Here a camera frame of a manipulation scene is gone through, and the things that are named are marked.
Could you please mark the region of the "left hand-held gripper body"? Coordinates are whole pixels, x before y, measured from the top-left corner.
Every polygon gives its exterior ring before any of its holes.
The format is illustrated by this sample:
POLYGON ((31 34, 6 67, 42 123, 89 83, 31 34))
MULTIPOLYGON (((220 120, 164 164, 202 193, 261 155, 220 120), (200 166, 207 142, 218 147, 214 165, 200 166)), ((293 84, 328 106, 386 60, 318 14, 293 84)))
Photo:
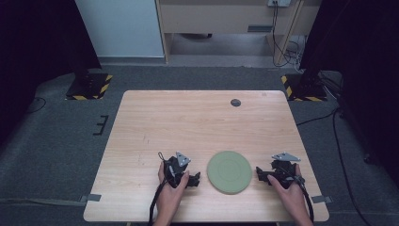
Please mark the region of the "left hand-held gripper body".
POLYGON ((180 152, 164 161, 164 175, 173 188, 180 184, 184 171, 190 162, 191 159, 180 152))

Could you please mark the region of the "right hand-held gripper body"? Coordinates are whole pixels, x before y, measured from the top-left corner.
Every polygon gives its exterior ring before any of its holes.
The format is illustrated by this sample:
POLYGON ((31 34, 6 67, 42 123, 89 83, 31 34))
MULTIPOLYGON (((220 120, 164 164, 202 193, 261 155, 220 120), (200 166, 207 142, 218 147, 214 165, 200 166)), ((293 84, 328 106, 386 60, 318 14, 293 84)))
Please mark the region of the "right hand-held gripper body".
POLYGON ((288 188, 294 181, 295 165, 300 159, 286 152, 274 154, 272 158, 273 176, 284 188, 288 188))

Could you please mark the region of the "person's right hand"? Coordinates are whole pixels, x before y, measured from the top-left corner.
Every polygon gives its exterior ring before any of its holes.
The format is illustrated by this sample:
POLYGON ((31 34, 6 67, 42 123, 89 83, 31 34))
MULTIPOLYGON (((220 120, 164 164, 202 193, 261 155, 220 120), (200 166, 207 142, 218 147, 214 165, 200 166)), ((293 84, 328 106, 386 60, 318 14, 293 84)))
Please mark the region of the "person's right hand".
POLYGON ((284 208, 294 220, 310 218, 303 191, 297 183, 291 183, 288 188, 284 188, 274 176, 268 175, 267 179, 278 193, 284 208))

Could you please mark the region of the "person's left hand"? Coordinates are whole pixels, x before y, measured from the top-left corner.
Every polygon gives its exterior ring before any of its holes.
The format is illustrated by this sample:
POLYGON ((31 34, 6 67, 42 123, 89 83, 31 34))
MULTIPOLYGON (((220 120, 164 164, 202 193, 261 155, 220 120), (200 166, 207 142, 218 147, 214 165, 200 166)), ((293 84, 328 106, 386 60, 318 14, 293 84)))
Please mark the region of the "person's left hand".
POLYGON ((157 199, 157 218, 173 218, 176 214, 189 179, 189 172, 185 172, 179 185, 174 188, 166 183, 157 199))

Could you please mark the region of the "black yellow-striped stand base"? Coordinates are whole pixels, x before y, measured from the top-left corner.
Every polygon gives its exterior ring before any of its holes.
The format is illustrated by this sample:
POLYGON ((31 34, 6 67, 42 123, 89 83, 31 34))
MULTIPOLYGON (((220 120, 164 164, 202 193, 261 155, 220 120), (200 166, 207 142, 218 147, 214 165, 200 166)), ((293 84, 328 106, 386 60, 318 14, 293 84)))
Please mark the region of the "black yellow-striped stand base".
POLYGON ((102 99, 108 89, 112 75, 90 73, 86 79, 75 78, 66 93, 67 100, 102 99))
POLYGON ((289 101, 320 102, 327 99, 324 85, 318 76, 291 73, 281 77, 289 101))

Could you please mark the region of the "black curtain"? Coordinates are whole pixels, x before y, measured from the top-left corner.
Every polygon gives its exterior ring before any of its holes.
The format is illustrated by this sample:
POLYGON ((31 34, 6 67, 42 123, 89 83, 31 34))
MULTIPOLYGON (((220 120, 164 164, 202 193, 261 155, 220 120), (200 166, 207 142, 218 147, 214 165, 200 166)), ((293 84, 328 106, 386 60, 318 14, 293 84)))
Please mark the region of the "black curtain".
POLYGON ((399 187, 399 0, 322 0, 301 67, 343 76, 348 120, 399 187))
POLYGON ((75 0, 0 0, 0 145, 41 83, 100 67, 75 0))

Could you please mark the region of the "grey power socket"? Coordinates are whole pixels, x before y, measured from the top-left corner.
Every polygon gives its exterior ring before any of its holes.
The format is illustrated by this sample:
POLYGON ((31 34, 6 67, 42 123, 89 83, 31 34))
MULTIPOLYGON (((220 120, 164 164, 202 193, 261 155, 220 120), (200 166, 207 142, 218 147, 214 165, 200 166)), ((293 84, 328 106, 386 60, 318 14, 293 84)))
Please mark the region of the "grey power socket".
POLYGON ((288 8, 291 4, 291 0, 268 0, 267 5, 269 7, 281 7, 288 8))

